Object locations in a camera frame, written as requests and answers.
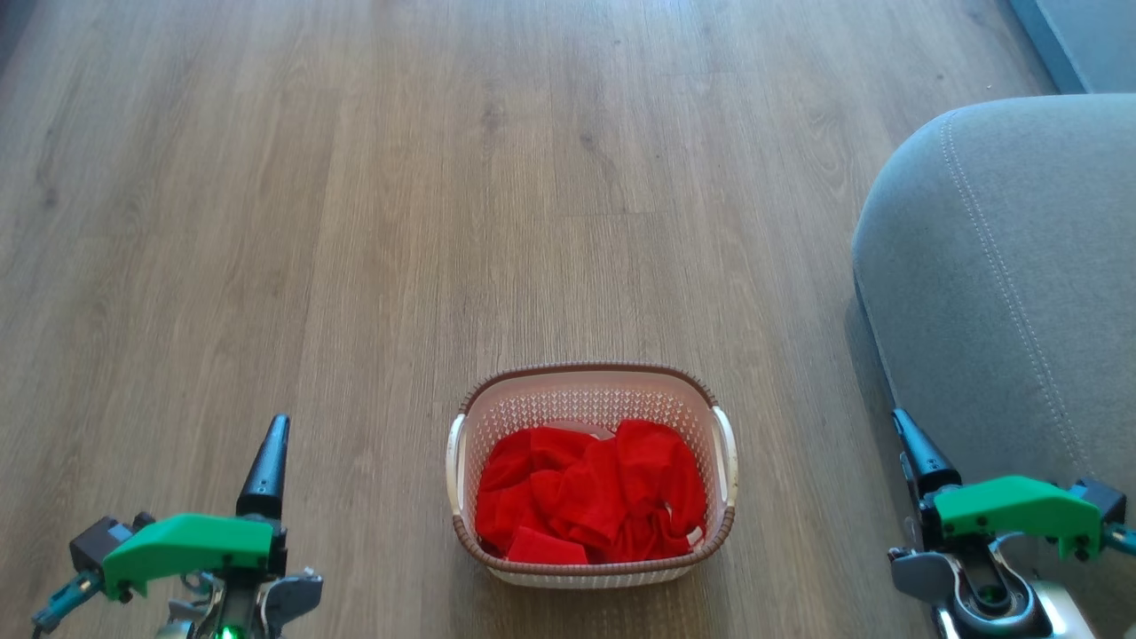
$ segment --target gray upholstered ottoman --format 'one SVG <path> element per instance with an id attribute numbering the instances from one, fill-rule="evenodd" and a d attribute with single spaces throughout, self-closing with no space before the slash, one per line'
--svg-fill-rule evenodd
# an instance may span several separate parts
<path id="1" fill-rule="evenodd" d="M 880 172 L 852 254 L 893 397 L 966 481 L 1091 475 L 1136 500 L 1136 96 L 936 118 Z M 1136 558 L 1052 555 L 1043 576 L 1101 636 L 1136 622 Z"/>

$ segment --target white stitching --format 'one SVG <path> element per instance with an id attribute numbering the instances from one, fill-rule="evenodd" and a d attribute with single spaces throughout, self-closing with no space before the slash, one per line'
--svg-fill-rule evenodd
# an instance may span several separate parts
<path id="1" fill-rule="evenodd" d="M 1006 309 L 1010 312 L 1014 326 L 1018 329 L 1018 335 L 1021 338 L 1021 343 L 1026 347 L 1026 355 L 1029 357 L 1029 363 L 1034 367 L 1034 375 L 1037 377 L 1037 383 L 1042 387 L 1042 393 L 1045 396 L 1045 404 L 1050 408 L 1050 414 L 1053 415 L 1053 423 L 1061 435 L 1061 440 L 1066 445 L 1066 450 L 1077 468 L 1087 466 L 1087 463 L 1085 462 L 1084 446 L 1076 430 L 1072 428 L 1072 424 L 1069 423 L 1069 416 L 1064 408 L 1064 401 L 1061 399 L 1061 393 L 1058 391 L 1056 383 L 1053 381 L 1053 373 L 1050 370 L 1049 362 L 1046 362 L 1045 355 L 1042 352 L 1041 346 L 1037 343 L 1037 334 L 1034 332 L 1034 327 L 1030 325 L 1029 318 L 1026 316 L 1026 309 L 1021 304 L 1021 297 L 1018 294 L 1018 290 L 1013 285 L 1010 271 L 1006 268 L 1005 260 L 1002 259 L 1002 255 L 994 241 L 994 233 L 991 231 L 989 224 L 986 222 L 986 216 L 983 215 L 982 208 L 978 206 L 978 199 L 975 198 L 975 192 L 970 188 L 967 174 L 962 171 L 962 165 L 959 161 L 959 153 L 954 147 L 953 125 L 954 116 L 958 115 L 958 113 L 959 111 L 954 111 L 947 115 L 943 124 L 939 125 L 938 138 L 939 147 L 943 151 L 943 159 L 946 161 L 946 168 L 951 173 L 951 180 L 954 182 L 954 188 L 958 189 L 959 197 L 962 199 L 962 205 L 967 209 L 967 215 L 970 217 L 970 222 L 975 226 L 975 232 L 978 234 L 978 240 L 983 247 L 983 254 L 986 256 L 986 260 L 994 274 L 999 289 L 1002 291 L 1002 299 L 1005 301 Z M 950 156 L 947 155 L 947 142 L 950 142 L 951 147 Z M 966 185 L 966 192 L 963 192 L 963 185 Z M 978 227 L 978 219 L 982 219 L 983 229 L 986 231 L 985 234 L 983 233 L 983 230 Z M 1010 299 L 1010 293 L 1013 294 L 1012 301 Z M 1038 360 L 1042 363 L 1041 366 L 1038 366 Z M 1042 377 L 1043 370 L 1045 372 L 1045 379 Z M 1056 405 L 1053 403 L 1054 397 L 1056 398 Z M 1070 433 L 1072 435 L 1072 442 L 1069 440 Z"/>

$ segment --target wooden floor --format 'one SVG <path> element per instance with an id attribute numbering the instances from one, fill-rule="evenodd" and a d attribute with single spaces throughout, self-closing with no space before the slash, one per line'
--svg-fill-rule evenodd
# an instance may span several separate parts
<path id="1" fill-rule="evenodd" d="M 293 415 L 290 632 L 929 633 L 849 241 L 947 109 L 1052 91 L 980 0 L 12 0 L 0 33 L 0 636 L 103 514 L 228 514 Z M 738 520 L 683 580 L 517 590 L 442 457 L 484 375 L 702 375 Z M 162 596 L 57 637 L 151 637 Z"/>

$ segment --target red clothing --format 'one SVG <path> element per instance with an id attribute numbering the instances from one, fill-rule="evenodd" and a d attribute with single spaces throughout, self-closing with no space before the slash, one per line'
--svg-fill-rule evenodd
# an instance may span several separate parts
<path id="1" fill-rule="evenodd" d="M 541 426 L 499 441 L 474 524 L 486 551 L 513 562 L 642 562 L 690 553 L 705 508 L 678 433 L 625 420 L 612 439 Z"/>

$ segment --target white handle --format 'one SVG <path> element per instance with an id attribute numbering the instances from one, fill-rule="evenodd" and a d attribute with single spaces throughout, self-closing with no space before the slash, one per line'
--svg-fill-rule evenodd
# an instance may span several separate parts
<path id="1" fill-rule="evenodd" d="M 461 516 L 461 506 L 465 500 L 465 478 L 461 472 L 461 448 L 462 426 L 466 423 L 465 415 L 458 415 L 450 426 L 450 440 L 445 446 L 445 488 L 450 493 L 450 509 L 454 515 Z"/>
<path id="2" fill-rule="evenodd" d="M 725 476 L 720 479 L 726 482 L 726 486 L 722 487 L 726 493 L 726 506 L 733 507 L 734 500 L 737 498 L 737 445 L 734 442 L 734 429 L 729 425 L 729 417 L 726 417 L 726 412 L 715 406 L 713 414 L 718 417 L 722 447 L 726 449 L 725 459 L 722 459 L 725 463 Z"/>

